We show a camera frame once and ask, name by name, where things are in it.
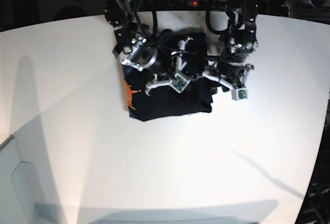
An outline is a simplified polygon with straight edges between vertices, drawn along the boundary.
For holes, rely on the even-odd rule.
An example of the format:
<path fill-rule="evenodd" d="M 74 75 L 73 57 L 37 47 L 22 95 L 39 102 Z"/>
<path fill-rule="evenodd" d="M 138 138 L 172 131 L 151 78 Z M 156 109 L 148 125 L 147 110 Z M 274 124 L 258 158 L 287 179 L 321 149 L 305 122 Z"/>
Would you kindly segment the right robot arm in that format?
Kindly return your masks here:
<path fill-rule="evenodd" d="M 184 72 L 184 55 L 193 55 L 186 46 L 193 40 L 186 36 L 175 41 L 172 30 L 158 32 L 157 13 L 151 0 L 105 0 L 106 21 L 116 38 L 115 58 L 139 72 L 148 71 L 153 79 L 145 84 L 146 95 L 159 87 L 171 87 L 182 93 L 192 78 Z"/>

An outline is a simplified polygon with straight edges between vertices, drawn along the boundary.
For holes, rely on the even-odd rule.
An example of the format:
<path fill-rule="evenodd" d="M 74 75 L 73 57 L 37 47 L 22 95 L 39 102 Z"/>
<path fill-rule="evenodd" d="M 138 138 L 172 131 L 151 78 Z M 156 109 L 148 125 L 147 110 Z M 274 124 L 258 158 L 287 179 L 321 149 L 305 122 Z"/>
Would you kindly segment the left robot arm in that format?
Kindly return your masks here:
<path fill-rule="evenodd" d="M 212 65 L 205 69 L 203 75 L 234 93 L 246 94 L 247 76 L 254 67 L 245 64 L 245 60 L 258 46 L 258 0 L 225 0 L 221 4 L 228 16 L 227 28 L 224 30 L 214 29 L 211 23 L 211 12 L 216 1 L 207 1 L 205 21 L 208 31 L 218 35 L 217 48 L 220 51 L 216 56 L 205 57 Z"/>

